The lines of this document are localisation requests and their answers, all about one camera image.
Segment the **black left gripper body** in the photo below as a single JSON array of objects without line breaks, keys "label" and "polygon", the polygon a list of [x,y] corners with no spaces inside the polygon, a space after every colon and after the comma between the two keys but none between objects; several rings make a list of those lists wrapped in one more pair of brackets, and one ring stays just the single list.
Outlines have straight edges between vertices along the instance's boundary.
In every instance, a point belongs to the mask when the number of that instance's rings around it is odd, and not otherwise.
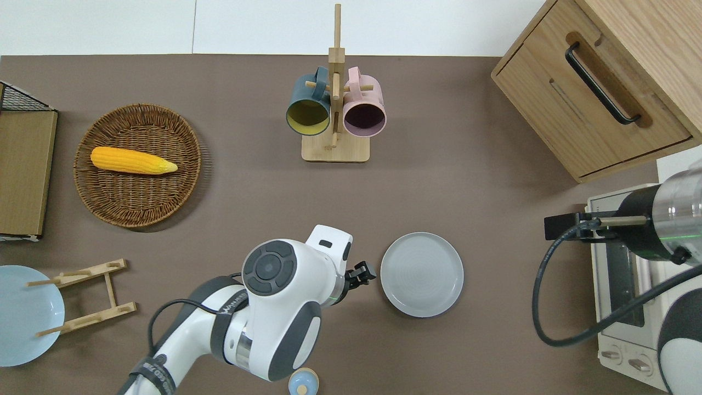
[{"label": "black left gripper body", "polygon": [[358,276],[358,265],[355,265],[353,269],[346,270],[344,274],[344,288],[341,294],[341,300],[343,300],[348,294],[349,290],[356,289],[354,287],[354,278]]}]

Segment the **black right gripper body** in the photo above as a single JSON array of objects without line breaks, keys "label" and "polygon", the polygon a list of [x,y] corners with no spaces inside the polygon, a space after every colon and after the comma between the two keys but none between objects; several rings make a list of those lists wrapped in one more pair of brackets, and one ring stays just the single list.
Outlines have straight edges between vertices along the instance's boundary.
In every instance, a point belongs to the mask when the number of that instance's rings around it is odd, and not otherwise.
[{"label": "black right gripper body", "polygon": [[[587,221],[591,220],[592,218],[615,217],[615,216],[616,216],[615,211],[595,212],[595,213],[588,213],[588,212],[577,212],[576,213],[577,223],[587,222]],[[620,241],[621,239],[612,230],[607,230],[606,228],[596,228],[596,229],[589,229],[588,228],[588,229],[584,229],[584,230],[578,230],[576,232],[576,240],[582,241],[582,242],[614,242],[614,241]]]}]

